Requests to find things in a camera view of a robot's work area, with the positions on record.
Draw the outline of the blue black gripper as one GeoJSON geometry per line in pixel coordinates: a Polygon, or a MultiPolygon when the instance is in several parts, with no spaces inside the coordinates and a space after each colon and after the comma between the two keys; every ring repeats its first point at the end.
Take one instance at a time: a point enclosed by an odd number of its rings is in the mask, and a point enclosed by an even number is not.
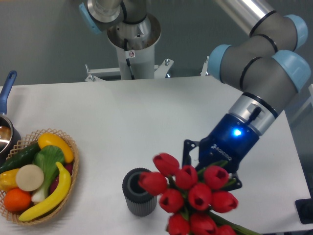
{"type": "Polygon", "coordinates": [[[225,169],[230,175],[222,190],[237,190],[243,186],[237,173],[239,164],[258,140],[259,136],[253,129],[237,117],[226,114],[212,132],[200,142],[184,141],[181,165],[192,165],[190,152],[199,147],[197,170],[221,160],[227,161],[225,169]]]}

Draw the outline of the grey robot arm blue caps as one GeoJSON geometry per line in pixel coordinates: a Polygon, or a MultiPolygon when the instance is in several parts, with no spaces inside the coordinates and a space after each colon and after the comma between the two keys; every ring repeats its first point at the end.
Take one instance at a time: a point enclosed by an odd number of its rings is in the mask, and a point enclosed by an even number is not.
{"type": "MultiPolygon", "coordinates": [[[[203,74],[242,91],[242,95],[206,138],[184,142],[182,163],[191,163],[189,152],[195,147],[199,149],[196,170],[225,160],[231,174],[225,188],[235,190],[242,186],[237,176],[240,161],[310,78],[310,66],[295,53],[306,42],[308,28],[301,17],[281,16],[264,0],[220,0],[218,5],[249,39],[237,47],[216,47],[203,74]]],[[[107,33],[116,48],[123,80],[167,75],[171,61],[155,65],[161,29],[147,12],[146,1],[87,0],[79,5],[79,11],[92,32],[107,33]]]]}

